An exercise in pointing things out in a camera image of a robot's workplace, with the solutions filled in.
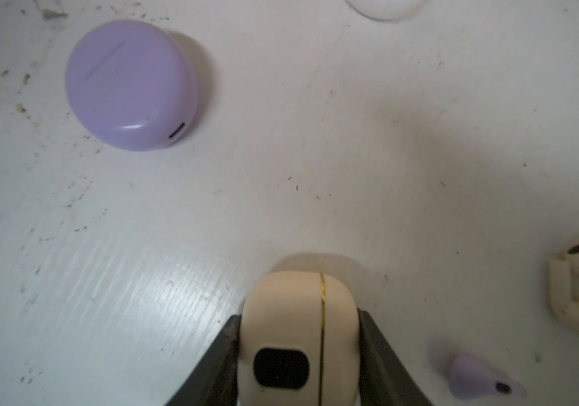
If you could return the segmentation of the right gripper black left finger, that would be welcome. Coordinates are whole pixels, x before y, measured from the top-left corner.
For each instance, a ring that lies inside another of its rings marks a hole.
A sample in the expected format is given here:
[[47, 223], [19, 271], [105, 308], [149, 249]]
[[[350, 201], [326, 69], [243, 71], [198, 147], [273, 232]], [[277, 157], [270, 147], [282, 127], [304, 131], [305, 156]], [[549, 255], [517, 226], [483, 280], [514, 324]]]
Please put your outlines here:
[[241, 316], [228, 318], [206, 353], [166, 406], [238, 404], [237, 363]]

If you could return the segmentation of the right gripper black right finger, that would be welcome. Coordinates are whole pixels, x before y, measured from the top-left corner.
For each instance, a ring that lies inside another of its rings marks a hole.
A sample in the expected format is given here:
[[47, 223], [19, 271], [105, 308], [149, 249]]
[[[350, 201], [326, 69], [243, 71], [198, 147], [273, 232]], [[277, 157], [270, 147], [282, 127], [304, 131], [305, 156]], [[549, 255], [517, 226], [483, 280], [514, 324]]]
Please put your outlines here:
[[432, 406], [367, 311], [360, 326], [361, 406]]

